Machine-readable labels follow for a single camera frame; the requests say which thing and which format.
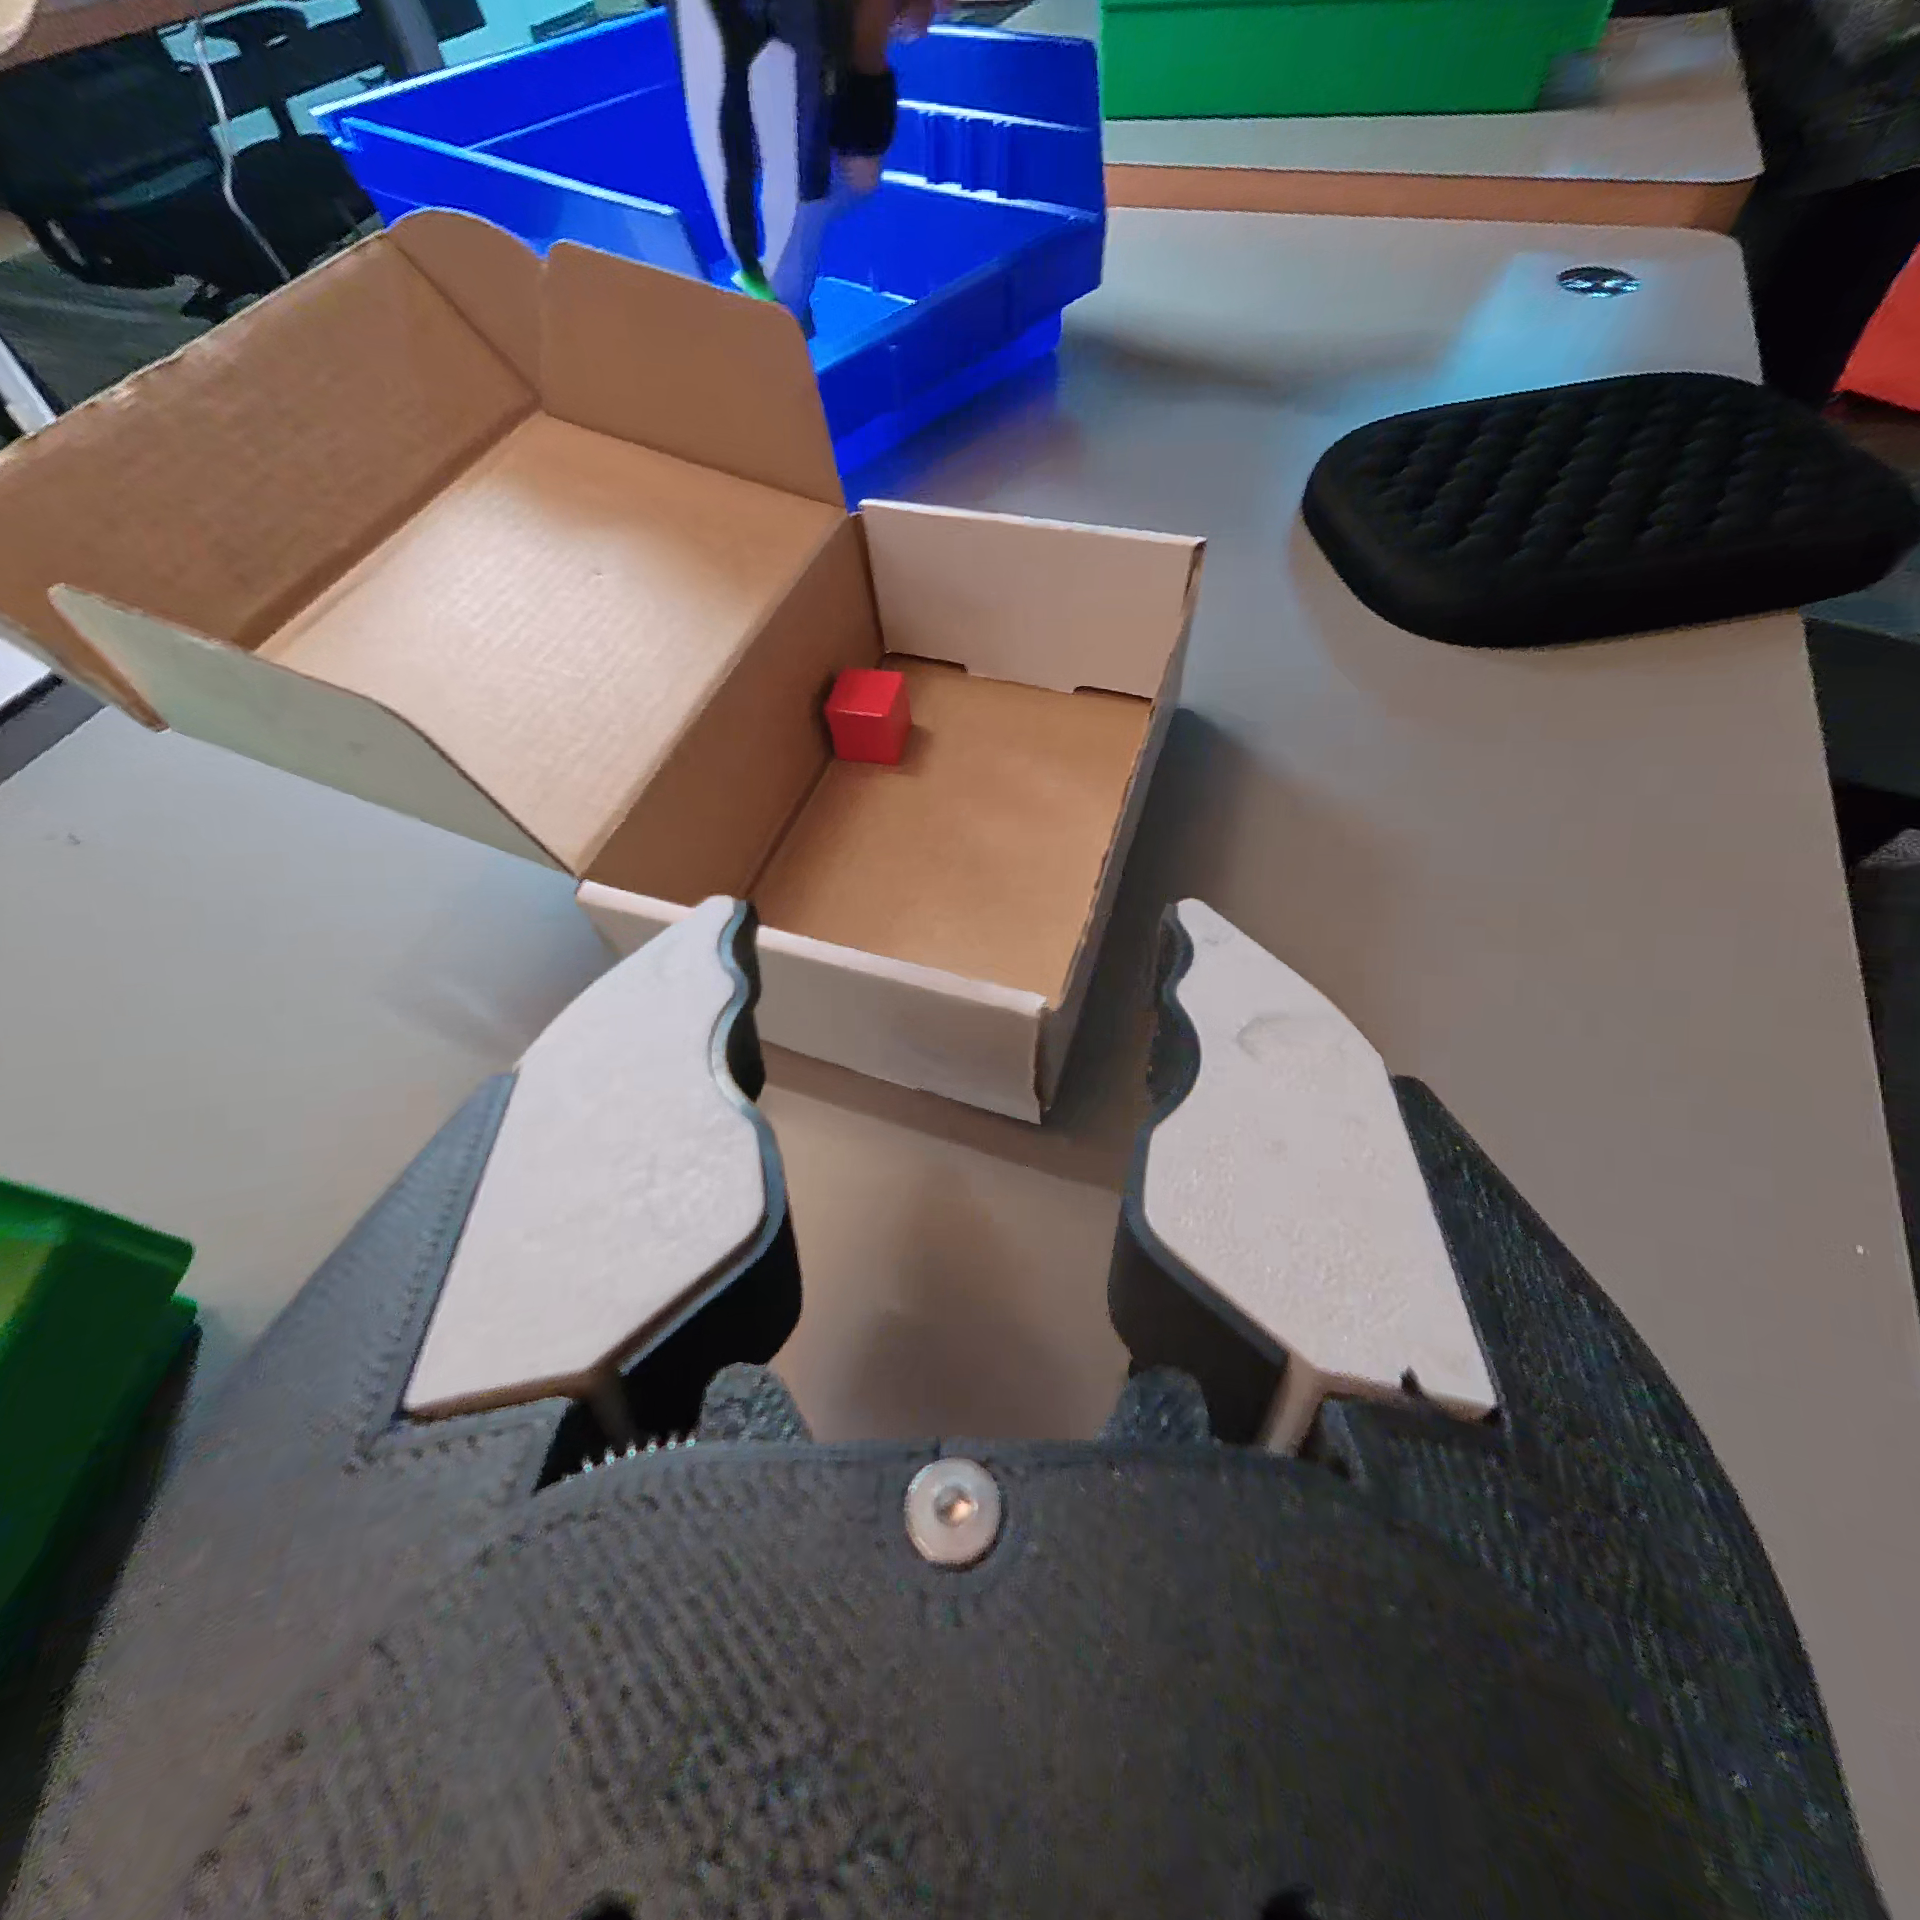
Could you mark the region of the white cardboard box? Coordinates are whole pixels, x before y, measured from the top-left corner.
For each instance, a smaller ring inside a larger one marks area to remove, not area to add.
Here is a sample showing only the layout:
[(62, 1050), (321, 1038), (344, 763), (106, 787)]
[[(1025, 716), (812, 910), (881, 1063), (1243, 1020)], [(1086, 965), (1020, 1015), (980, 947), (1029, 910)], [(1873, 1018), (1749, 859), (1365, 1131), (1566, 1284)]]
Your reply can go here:
[[(762, 1034), (1049, 1111), (1204, 541), (846, 502), (774, 305), (420, 210), (4, 447), (68, 682), (572, 877), (632, 954), (760, 913)], [(907, 674), (899, 766), (833, 754)]]

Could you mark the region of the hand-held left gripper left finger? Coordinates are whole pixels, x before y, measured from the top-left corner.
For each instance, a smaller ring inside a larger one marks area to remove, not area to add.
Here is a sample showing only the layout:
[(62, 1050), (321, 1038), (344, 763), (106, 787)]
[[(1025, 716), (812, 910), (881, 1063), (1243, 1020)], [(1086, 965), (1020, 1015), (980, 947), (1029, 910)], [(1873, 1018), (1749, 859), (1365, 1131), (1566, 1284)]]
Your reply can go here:
[(610, 1445), (693, 1434), (708, 1382), (798, 1323), (762, 1114), (750, 902), (713, 897), (521, 1057), (401, 1405), (572, 1402)]

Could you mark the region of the red cube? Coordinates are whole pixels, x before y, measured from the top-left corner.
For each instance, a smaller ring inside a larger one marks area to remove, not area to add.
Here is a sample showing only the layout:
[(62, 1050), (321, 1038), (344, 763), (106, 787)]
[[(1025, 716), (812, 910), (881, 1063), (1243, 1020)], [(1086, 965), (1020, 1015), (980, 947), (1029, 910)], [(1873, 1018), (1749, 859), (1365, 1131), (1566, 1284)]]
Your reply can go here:
[(915, 730), (907, 674), (878, 665), (841, 670), (822, 719), (837, 762), (899, 766)]

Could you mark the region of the green plastic bin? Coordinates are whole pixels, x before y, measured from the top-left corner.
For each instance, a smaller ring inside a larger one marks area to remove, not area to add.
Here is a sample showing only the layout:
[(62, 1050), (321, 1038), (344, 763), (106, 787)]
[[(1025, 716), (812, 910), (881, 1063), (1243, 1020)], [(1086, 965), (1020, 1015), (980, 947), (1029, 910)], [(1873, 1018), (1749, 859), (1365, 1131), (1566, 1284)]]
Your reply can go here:
[(116, 1484), (198, 1323), (187, 1239), (2, 1182), (2, 1666)]
[(1532, 113), (1612, 2), (1101, 2), (1117, 122)]

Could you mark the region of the black wrist rest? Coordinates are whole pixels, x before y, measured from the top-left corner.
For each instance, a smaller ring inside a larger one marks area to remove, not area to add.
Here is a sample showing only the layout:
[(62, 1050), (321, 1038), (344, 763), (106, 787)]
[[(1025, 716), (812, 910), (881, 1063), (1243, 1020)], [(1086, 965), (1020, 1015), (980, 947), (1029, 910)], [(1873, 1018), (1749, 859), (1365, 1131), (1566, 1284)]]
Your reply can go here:
[(1372, 420), (1313, 466), (1302, 525), (1388, 623), (1542, 651), (1876, 585), (1916, 549), (1918, 509), (1805, 404), (1668, 371)]

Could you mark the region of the black office chair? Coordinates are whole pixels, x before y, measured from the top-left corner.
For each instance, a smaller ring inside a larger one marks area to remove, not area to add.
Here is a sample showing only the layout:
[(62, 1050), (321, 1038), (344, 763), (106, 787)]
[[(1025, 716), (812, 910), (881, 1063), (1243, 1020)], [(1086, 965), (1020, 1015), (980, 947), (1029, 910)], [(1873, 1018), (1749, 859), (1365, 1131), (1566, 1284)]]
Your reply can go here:
[(161, 31), (12, 66), (2, 188), (37, 249), (74, 281), (190, 286), (224, 321), (377, 220), (348, 162), (294, 116), (284, 66), (309, 21), (245, 7), (194, 21), (179, 59)]

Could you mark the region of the orange striped garment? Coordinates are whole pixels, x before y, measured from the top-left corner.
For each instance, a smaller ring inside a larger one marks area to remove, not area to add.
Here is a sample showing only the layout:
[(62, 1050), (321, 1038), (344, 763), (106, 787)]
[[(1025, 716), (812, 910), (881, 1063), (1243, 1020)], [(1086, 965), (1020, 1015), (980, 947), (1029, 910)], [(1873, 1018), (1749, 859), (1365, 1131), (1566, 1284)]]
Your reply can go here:
[(1862, 329), (1836, 394), (1918, 412), (1918, 277), (1905, 273)]

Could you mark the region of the blue plastic bin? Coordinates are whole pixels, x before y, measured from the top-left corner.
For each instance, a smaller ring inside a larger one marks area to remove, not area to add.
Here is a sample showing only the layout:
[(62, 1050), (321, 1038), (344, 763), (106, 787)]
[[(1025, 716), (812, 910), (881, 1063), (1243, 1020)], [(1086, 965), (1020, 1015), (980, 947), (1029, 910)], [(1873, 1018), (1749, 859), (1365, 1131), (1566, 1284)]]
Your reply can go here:
[[(1052, 353), (1100, 286), (1093, 44), (938, 27), (897, 58), (881, 188), (835, 217), (809, 356), (843, 475)], [(730, 281), (652, 10), (315, 110), (387, 225), (468, 213), (540, 255), (578, 244)]]

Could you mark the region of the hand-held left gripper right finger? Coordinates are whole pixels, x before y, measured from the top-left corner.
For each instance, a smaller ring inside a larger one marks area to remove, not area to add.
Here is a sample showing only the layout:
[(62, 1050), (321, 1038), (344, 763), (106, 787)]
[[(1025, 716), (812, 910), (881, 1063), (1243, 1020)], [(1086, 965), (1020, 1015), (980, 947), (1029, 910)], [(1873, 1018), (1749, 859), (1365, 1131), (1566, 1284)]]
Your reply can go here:
[(1498, 1381), (1378, 1050), (1211, 906), (1160, 925), (1110, 1322), (1206, 1434), (1301, 1453), (1336, 1402), (1452, 1426)]

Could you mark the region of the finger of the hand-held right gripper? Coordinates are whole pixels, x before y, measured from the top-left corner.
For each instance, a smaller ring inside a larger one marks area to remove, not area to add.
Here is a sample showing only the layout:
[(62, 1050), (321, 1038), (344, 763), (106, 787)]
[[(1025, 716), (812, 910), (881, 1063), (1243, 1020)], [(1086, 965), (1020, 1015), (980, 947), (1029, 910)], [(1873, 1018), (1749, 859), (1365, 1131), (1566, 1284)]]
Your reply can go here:
[(757, 274), (804, 326), (833, 220), (827, 79), (817, 38), (769, 38), (747, 69)]
[(752, 62), (762, 26), (745, 2), (675, 2), (681, 95), (693, 156), (734, 269), (762, 273), (760, 140)]

